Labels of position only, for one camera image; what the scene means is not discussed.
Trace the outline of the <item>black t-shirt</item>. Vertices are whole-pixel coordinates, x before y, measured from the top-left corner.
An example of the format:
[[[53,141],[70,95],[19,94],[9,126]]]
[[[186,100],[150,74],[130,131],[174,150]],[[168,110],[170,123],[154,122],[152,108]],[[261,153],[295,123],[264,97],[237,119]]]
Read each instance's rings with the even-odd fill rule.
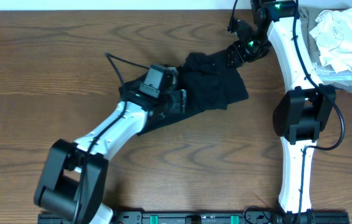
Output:
[[[121,99],[140,105],[148,112],[147,122],[137,135],[207,110],[226,110],[229,104],[248,99],[243,79],[237,68],[226,65],[226,57],[225,50],[212,55],[190,53],[178,67],[152,64],[142,76],[119,87]],[[159,96],[171,90],[187,91],[184,114],[163,111]]]

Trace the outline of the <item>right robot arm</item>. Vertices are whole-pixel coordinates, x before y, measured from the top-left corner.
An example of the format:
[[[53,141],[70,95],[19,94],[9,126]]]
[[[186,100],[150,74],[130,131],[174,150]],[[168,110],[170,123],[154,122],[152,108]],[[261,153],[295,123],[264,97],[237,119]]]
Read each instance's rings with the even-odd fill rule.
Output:
[[[310,201],[312,156],[335,108],[335,89],[325,85],[312,67],[297,1],[251,1],[250,5],[255,29],[230,18],[227,31],[239,39],[227,48],[227,66],[241,67],[274,49],[285,85],[285,95],[272,115],[283,150],[282,186],[278,210],[264,212],[264,222],[317,223]]]

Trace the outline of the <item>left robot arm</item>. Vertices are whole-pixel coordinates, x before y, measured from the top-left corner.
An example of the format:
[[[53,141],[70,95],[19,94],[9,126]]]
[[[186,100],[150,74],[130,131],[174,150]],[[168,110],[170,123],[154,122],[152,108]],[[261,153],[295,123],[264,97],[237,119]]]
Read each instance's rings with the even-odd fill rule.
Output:
[[[50,148],[34,203],[46,210],[38,223],[110,223],[103,204],[108,165],[134,135],[169,114],[186,110],[186,90],[178,88],[175,67],[152,64],[140,78],[123,82],[113,113],[88,134]]]

